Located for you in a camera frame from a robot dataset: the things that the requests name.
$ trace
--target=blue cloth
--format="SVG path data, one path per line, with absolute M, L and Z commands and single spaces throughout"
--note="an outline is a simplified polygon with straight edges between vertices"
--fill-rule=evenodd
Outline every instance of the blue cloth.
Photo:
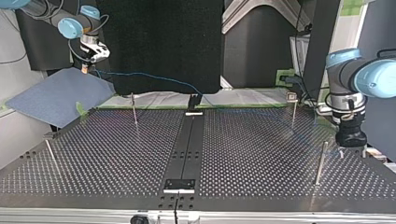
M 114 95 L 114 87 L 98 77 L 85 75 L 76 68 L 59 71 L 6 102 L 6 106 L 29 117 L 64 128 L 84 110 L 96 107 Z

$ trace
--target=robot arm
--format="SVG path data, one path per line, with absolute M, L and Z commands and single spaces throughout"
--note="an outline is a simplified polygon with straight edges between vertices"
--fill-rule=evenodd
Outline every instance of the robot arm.
M 69 40 L 80 38 L 80 48 L 85 52 L 84 57 L 79 57 L 83 73 L 88 73 L 91 66 L 110 55 L 106 45 L 99 40 L 99 30 L 104 23 L 101 23 L 96 7 L 82 6 L 78 15 L 72 15 L 48 0 L 1 0 L 0 8 L 21 9 L 34 19 L 58 27 L 59 32 Z
M 326 104 L 339 127 L 335 136 L 337 144 L 340 147 L 367 145 L 361 124 L 368 97 L 396 96 L 396 61 L 390 57 L 366 60 L 358 49 L 344 49 L 327 57 L 327 72 L 330 94 Z

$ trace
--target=metal rod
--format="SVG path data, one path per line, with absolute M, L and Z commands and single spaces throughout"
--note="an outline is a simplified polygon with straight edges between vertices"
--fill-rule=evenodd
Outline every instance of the metal rod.
M 297 110 L 297 101 L 294 103 L 294 110 L 293 110 L 293 124 L 296 119 L 296 110 Z
M 52 147 L 50 146 L 50 140 L 46 139 L 47 148 L 49 149 L 50 156 L 56 161 L 55 155 L 53 154 Z
M 363 152 L 362 152 L 363 154 L 361 155 L 364 159 L 366 159 L 367 158 L 367 145 L 366 146 L 364 146 L 364 149 L 363 149 Z
M 136 108 L 134 105 L 134 94 L 131 94 L 131 100 L 132 100 L 132 110 L 134 111 L 134 123 L 137 124 L 137 115 L 136 115 Z
M 321 155 L 320 155 L 320 160 L 319 160 L 319 166 L 318 166 L 317 179 L 315 181 L 315 185 L 319 184 L 321 173 L 322 173 L 322 170 L 323 170 L 324 158 L 326 157 L 326 151 L 327 151 L 328 147 L 329 147 L 329 142 L 323 142 Z

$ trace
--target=black backdrop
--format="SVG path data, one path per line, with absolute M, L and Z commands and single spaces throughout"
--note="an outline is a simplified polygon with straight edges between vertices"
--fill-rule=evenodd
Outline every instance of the black backdrop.
M 141 72 L 188 82 L 204 93 L 219 90 L 223 64 L 223 0 L 98 0 L 112 72 Z M 118 94 L 195 93 L 149 77 L 113 76 Z

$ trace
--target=optical breadboard table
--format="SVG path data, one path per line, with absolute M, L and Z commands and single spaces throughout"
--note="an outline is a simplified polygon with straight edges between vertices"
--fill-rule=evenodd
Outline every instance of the optical breadboard table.
M 76 120 L 0 171 L 0 223 L 150 212 L 171 223 L 191 213 L 396 220 L 396 175 L 358 149 L 341 156 L 330 124 L 316 124 L 312 111 L 298 109 L 294 122 L 289 107 L 203 112 L 138 110 L 135 124 L 132 110 L 107 109 Z M 193 192 L 165 193 L 170 180 L 193 181 Z

